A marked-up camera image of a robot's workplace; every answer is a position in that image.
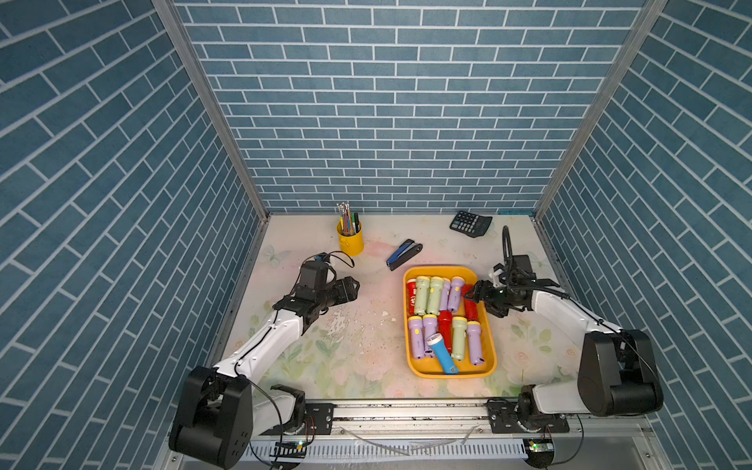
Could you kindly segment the purple flashlight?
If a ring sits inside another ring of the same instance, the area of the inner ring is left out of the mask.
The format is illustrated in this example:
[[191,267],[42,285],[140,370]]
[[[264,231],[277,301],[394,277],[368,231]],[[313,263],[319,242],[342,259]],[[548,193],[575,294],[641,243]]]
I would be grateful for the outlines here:
[[468,356],[473,366],[485,363],[482,349],[482,327],[479,321],[471,320],[467,323]]
[[452,289],[452,284],[450,284],[450,280],[448,278],[444,278],[443,281],[444,283],[440,297],[439,311],[448,311],[448,299],[450,299],[450,290]]
[[460,276],[454,276],[450,280],[450,295],[448,295],[448,311],[455,315],[460,308],[462,302],[462,289],[465,286],[465,281]]
[[407,326],[409,327],[411,356],[414,360],[422,360],[425,358],[423,318],[413,315],[407,319]]
[[434,334],[438,332],[438,317],[436,317],[436,315],[424,315],[422,322],[423,322],[424,344],[426,345],[427,350],[430,350],[430,347],[428,346],[428,341],[431,336],[433,336]]

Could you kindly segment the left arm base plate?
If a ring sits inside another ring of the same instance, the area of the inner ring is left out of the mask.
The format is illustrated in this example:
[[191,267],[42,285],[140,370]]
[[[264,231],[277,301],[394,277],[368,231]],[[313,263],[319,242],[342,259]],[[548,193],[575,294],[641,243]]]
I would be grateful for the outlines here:
[[258,428],[259,436],[328,436],[332,433],[334,425],[334,403],[306,403],[303,417],[298,419],[297,411],[293,411],[290,418],[280,424],[274,410],[272,425],[262,430]]

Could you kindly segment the red flashlight with white logo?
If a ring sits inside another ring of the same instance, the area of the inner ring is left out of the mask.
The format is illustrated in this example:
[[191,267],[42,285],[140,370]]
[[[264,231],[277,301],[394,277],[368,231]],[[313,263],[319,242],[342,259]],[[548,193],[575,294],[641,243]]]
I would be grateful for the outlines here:
[[407,289],[407,317],[411,317],[414,315],[414,309],[415,309],[415,299],[416,299],[416,279],[411,278],[407,280],[407,284],[405,284],[405,289]]

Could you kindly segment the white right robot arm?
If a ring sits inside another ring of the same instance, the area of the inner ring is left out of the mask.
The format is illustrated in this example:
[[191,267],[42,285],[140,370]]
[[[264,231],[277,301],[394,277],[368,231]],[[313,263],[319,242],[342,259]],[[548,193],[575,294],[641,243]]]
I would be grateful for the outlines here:
[[549,278],[538,277],[527,256],[507,255],[463,294],[498,318],[511,311],[536,313],[581,346],[576,379],[533,385],[525,393],[542,414],[598,417],[656,412],[664,394],[647,334],[624,329],[590,311]]

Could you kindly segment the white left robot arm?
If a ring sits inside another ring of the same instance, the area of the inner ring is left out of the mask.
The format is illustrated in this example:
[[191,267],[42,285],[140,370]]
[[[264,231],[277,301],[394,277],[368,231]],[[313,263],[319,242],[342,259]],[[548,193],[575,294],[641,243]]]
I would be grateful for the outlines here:
[[307,258],[294,286],[273,305],[260,331],[228,358],[190,372],[170,429],[170,450],[229,469],[256,436],[276,436],[282,450],[286,434],[315,432],[305,392],[282,385],[266,392],[259,382],[321,315],[356,301],[360,284],[350,276],[339,277],[333,260],[354,266],[340,251]]

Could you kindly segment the yellow plastic storage tray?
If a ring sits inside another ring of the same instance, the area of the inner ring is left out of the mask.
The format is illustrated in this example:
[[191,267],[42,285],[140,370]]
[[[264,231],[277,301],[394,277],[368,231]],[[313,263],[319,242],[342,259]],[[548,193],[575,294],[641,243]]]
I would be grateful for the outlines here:
[[[431,350],[427,350],[425,345],[425,358],[422,360],[414,360],[411,356],[410,342],[409,342],[409,327],[407,326],[407,289],[405,284],[407,280],[411,278],[417,278],[418,276],[440,276],[442,278],[448,278],[452,280],[454,276],[460,276],[464,279],[465,284],[475,284],[478,281],[478,276],[469,268],[463,268],[462,266],[417,266],[416,268],[409,268],[403,276],[403,326],[405,327],[405,349],[407,350],[407,363],[410,369],[419,377],[427,379],[470,379],[470,378],[485,378],[491,375],[497,369],[497,353],[495,352],[494,339],[492,337],[491,323],[489,321],[489,315],[484,309],[484,305],[478,305],[479,322],[482,327],[482,349],[485,363],[481,366],[473,366],[470,363],[468,356],[468,341],[466,335],[466,350],[465,358],[462,362],[457,362],[456,366],[459,369],[458,375],[446,375],[444,374],[440,362],[436,359]],[[461,315],[465,317],[463,301],[460,304],[459,311],[452,315]]]

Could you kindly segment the green flashlight horizontal top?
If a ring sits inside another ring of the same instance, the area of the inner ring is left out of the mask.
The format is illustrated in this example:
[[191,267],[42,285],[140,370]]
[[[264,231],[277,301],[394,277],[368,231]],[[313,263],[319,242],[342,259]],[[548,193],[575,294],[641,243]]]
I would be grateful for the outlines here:
[[457,362],[465,358],[467,328],[466,317],[456,315],[452,318],[452,358]]

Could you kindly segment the green flashlight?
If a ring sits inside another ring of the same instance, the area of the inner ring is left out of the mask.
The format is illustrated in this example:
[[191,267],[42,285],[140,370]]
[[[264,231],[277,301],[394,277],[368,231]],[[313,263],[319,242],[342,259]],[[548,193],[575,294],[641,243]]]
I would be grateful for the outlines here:
[[443,298],[443,289],[445,285],[444,278],[433,276],[430,278],[429,292],[426,306],[427,315],[437,315],[440,312],[440,306]]
[[415,280],[415,298],[413,305],[415,315],[426,315],[429,290],[430,278],[428,276],[418,276]]

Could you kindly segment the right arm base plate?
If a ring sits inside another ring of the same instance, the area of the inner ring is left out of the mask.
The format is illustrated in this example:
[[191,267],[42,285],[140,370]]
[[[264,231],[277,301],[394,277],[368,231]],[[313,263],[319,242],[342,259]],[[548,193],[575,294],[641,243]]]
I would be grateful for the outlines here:
[[566,434],[570,426],[564,414],[549,414],[538,410],[526,397],[521,401],[494,398],[486,403],[493,434]]

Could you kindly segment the blue flashlight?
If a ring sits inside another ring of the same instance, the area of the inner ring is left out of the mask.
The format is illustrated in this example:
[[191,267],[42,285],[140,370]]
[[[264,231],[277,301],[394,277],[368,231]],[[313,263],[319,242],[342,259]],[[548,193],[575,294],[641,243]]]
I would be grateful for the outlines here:
[[441,333],[435,333],[426,340],[426,345],[433,352],[436,359],[440,362],[440,366],[446,375],[458,375],[459,369],[452,358],[452,355],[448,352],[446,342]]

